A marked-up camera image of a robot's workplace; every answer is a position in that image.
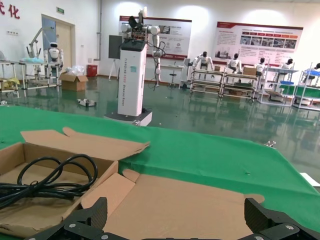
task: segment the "display board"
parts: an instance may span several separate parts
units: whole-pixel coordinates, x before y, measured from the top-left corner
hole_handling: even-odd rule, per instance
[[[120,16],[119,34],[121,35],[121,25],[128,24],[129,16]],[[160,27],[160,41],[165,43],[165,56],[163,59],[184,60],[188,57],[189,43],[191,36],[191,20],[146,17],[144,24]],[[149,36],[151,45],[153,44],[151,34]],[[153,48],[148,47],[147,56],[152,57]]]
[[[225,64],[235,53],[243,64],[254,65],[265,58],[279,66],[294,58],[303,27],[270,26],[234,22],[217,23],[213,61]]]
[[[120,59],[122,36],[109,35],[109,58]]]

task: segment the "black cable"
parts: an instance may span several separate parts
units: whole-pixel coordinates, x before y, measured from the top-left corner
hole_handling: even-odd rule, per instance
[[[87,159],[93,166],[93,176],[86,167],[75,161],[75,159]],[[46,178],[41,181],[34,181],[30,185],[23,184],[22,178],[26,171],[34,164],[41,161],[54,161],[58,164]],[[66,165],[75,165],[84,171],[88,177],[88,183],[54,183],[57,180]],[[17,178],[17,184],[0,183],[0,209],[6,208],[23,198],[58,198],[72,200],[74,197],[82,196],[98,177],[98,167],[91,157],[85,154],[76,154],[61,162],[52,156],[45,156],[28,163],[20,172]]]

